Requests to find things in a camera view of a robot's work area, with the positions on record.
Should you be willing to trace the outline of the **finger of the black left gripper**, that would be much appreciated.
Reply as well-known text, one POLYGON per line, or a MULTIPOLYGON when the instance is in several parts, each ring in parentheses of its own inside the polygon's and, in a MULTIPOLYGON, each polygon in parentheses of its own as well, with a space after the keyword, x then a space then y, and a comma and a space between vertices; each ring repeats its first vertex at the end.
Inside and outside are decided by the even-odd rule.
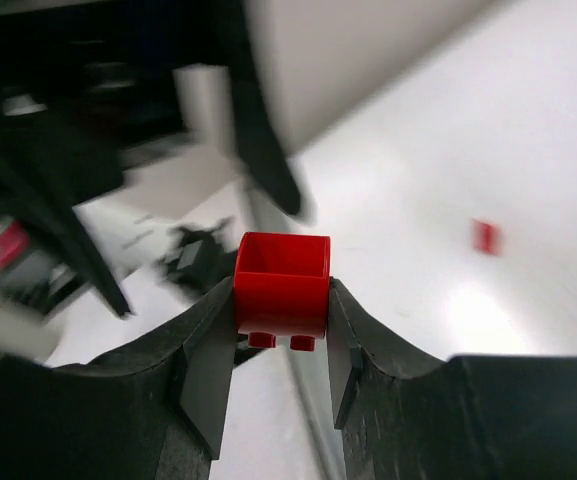
POLYGON ((228 70, 236 151, 249 176, 287 215, 304 215, 304 196, 271 124, 242 1, 217 3, 220 48, 228 70))

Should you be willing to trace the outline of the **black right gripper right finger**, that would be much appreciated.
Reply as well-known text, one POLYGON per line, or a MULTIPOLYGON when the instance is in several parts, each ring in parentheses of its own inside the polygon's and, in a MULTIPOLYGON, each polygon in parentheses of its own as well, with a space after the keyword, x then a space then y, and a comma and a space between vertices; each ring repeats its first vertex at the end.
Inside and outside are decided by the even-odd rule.
POLYGON ((351 479, 577 479, 577 357, 458 355, 329 290, 334 426, 351 479))

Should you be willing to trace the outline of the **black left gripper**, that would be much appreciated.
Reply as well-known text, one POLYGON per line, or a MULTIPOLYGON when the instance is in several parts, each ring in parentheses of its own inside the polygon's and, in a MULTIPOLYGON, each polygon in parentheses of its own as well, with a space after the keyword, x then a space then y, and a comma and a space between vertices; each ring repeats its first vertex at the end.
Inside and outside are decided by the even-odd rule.
POLYGON ((123 318, 131 307, 73 206, 189 145, 175 73, 236 64, 234 1, 0 1, 0 215, 123 318))

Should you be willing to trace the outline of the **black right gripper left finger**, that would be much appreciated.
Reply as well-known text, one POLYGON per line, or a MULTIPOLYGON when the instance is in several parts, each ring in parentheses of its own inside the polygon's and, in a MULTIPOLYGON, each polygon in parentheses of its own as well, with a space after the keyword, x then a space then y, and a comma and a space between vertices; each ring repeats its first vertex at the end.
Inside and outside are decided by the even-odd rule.
POLYGON ((234 355, 231 279, 86 365, 0 354, 0 479, 207 478, 234 355))

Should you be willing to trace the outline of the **red oval lego piece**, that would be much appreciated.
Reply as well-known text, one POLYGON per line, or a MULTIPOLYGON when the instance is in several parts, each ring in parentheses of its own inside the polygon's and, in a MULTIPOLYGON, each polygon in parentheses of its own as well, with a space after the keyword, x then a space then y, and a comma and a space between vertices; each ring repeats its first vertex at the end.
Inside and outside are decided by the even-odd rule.
POLYGON ((247 232, 234 271, 235 323, 252 348, 286 337, 294 351, 312 352, 325 337, 331 239, 247 232))

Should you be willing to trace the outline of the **small red lego piece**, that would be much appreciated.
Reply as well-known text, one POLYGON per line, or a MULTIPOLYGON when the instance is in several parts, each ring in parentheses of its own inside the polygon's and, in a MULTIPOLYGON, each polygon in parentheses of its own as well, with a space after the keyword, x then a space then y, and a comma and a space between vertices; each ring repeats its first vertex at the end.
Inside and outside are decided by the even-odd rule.
POLYGON ((473 221, 473 247, 482 254, 498 256, 502 246, 501 228, 486 220, 473 221))

